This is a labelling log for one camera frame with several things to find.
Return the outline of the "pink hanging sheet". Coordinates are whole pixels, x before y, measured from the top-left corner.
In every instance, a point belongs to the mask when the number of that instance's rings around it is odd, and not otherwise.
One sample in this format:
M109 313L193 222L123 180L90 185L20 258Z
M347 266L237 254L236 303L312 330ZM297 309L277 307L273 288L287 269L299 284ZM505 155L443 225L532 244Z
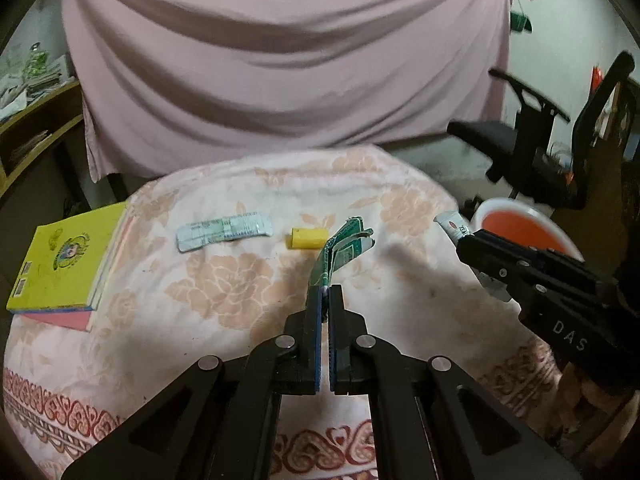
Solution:
M93 179L496 118L511 0L61 0Z

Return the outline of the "yellow small box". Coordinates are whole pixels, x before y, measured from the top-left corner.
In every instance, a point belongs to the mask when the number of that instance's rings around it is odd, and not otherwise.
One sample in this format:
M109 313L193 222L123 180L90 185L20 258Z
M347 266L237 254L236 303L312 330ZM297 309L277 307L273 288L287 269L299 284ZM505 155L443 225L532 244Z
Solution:
M294 250L321 249L329 237L327 229L293 228L286 239L286 244L288 248Z

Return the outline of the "white red tube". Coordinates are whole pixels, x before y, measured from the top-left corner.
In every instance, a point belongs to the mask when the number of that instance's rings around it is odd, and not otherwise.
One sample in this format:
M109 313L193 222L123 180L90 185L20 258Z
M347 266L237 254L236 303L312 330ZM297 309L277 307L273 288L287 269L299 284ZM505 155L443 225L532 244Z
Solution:
M434 222L442 228L454 246L457 246L462 238L473 234L469 221L457 210L438 214L434 218Z

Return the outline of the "green torn packet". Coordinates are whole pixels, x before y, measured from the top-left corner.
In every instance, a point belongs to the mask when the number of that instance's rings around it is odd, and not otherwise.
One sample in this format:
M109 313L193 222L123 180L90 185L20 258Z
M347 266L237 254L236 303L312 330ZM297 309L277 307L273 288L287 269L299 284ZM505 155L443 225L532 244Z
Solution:
M362 218L348 218L320 249L308 285L329 288L336 271L362 256L374 245L373 230L364 227Z

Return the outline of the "wooden shelf unit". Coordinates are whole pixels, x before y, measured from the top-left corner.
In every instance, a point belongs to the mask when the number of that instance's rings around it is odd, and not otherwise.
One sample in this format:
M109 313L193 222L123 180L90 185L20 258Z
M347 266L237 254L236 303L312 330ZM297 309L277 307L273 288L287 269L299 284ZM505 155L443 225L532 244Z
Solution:
M66 133L84 122L78 81L64 84L1 125L1 198Z

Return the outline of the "floral pink tablecloth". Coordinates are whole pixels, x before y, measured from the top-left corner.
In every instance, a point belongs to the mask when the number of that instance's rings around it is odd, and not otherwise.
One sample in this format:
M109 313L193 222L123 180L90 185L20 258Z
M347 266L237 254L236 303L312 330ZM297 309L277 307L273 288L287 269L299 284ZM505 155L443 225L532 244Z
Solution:
M4 354L4 412L51 479L201 356L230 360L300 310L314 252L293 228L336 231L359 216L375 245L335 274L349 310L418 359L448 356L535 430L560 374L549 348L488 296L434 222L456 201L378 148L251 157L182 170L130 198L132 220L91 330L16 318ZM271 236L178 251L190 223L258 212Z

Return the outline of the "black office chair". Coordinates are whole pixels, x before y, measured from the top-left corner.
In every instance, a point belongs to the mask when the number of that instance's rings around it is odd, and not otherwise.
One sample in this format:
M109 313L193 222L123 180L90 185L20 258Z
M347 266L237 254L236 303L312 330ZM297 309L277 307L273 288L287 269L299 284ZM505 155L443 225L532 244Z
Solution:
M505 180L513 197L520 194L554 209L578 210L586 206L589 187L589 151L597 136L597 122L618 84L634 71L634 58L623 51L594 90L574 121L570 142L570 169L564 169L548 151L556 118L570 122L559 105L512 75L492 68L489 76L506 82L521 103L513 126L498 120L453 120L447 133L491 160L489 181Z

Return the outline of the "papers pile on shelf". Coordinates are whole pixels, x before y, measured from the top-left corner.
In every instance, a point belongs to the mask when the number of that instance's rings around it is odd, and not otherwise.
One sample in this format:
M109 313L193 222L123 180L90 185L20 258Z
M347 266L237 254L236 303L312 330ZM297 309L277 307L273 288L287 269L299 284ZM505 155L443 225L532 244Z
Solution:
M35 78L24 81L17 74L6 74L1 79L2 122L75 79L75 69L68 53L56 58L43 75Z

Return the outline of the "green glass jar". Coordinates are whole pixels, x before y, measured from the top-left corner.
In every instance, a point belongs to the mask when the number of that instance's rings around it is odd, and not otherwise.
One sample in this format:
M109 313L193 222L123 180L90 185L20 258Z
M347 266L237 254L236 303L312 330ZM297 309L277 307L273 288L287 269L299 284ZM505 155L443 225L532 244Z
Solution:
M35 42L29 48L29 56L23 70L23 78L31 80L44 75L47 71L49 53Z

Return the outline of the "white sachet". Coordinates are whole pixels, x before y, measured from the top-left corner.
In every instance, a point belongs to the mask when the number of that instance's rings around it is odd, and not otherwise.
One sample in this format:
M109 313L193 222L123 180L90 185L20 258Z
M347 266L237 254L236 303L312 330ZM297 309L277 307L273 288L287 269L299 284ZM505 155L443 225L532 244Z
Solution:
M272 234L272 223L267 216L249 212L182 226L177 230L176 244L178 251L183 254L211 244Z

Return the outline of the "red plastic trash bin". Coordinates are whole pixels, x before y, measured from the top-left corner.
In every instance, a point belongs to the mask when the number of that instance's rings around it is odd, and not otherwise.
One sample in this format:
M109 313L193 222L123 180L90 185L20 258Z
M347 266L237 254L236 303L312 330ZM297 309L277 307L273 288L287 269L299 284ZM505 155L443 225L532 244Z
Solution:
M568 235L542 212L518 200L491 198L478 206L473 231L483 229L522 246L553 249L579 261L582 253Z

